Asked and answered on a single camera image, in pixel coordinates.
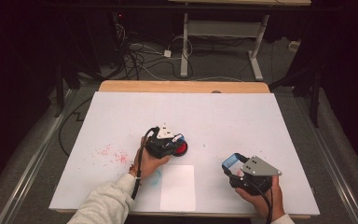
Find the white tabletop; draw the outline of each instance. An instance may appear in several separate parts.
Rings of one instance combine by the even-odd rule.
[[[319,215],[271,93],[96,92],[49,208],[75,211],[95,187],[127,173],[141,136],[162,123],[182,133],[189,149],[143,181],[133,213],[254,216],[254,208],[238,196],[221,168],[227,157],[239,152],[282,171],[288,214]],[[194,204],[181,211],[163,205],[170,185],[162,182],[168,179],[165,175],[175,175],[172,168],[193,172],[184,182],[195,192]],[[181,197],[168,199],[180,202]]]

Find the wrist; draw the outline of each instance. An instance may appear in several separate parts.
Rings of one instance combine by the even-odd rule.
[[[138,172],[138,168],[135,167],[134,165],[131,165],[129,174],[132,175],[133,177],[136,177],[137,172]]]
[[[275,221],[276,219],[283,217],[284,215],[285,215],[284,211],[278,211],[278,212],[275,212],[275,214],[272,213],[271,221]]]

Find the person's right hand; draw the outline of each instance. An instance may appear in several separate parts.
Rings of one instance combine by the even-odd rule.
[[[139,164],[138,164],[139,153],[142,150],[143,151],[142,152],[142,161],[141,161],[141,178],[142,179],[145,179],[145,178],[149,177],[150,175],[152,175],[160,165],[167,163],[171,158],[171,156],[165,156],[161,159],[157,159],[157,158],[154,158],[153,156],[151,156],[149,154],[149,152],[146,150],[146,148],[144,147],[145,140],[147,140],[147,139],[144,139],[142,137],[141,147],[143,147],[143,148],[138,149],[135,159],[133,160],[133,170],[129,171],[130,175],[136,176],[136,173],[137,173],[138,167],[139,167]]]
[[[274,221],[279,217],[284,215],[283,210],[283,197],[282,197],[282,190],[279,186],[279,177],[274,175],[272,177],[272,186],[265,194],[268,198],[269,202],[271,203],[271,191],[272,190],[272,197],[273,197],[273,204],[272,204],[272,220]],[[255,207],[255,211],[263,218],[267,218],[269,216],[269,208],[267,207],[266,201],[264,201],[261,195],[252,196],[244,189],[236,188],[235,191],[240,194],[240,196],[251,203]]]

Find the red object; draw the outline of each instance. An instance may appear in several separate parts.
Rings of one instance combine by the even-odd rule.
[[[176,149],[175,153],[182,154],[187,149],[186,143],[183,143],[178,149]]]

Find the white sleeve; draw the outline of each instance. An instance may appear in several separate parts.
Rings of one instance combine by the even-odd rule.
[[[116,182],[107,182],[94,189],[77,209],[74,223],[124,223],[134,202],[131,197],[135,177],[124,174]]]
[[[271,222],[271,224],[295,224],[295,222],[289,217],[289,215],[284,214],[280,218]]]

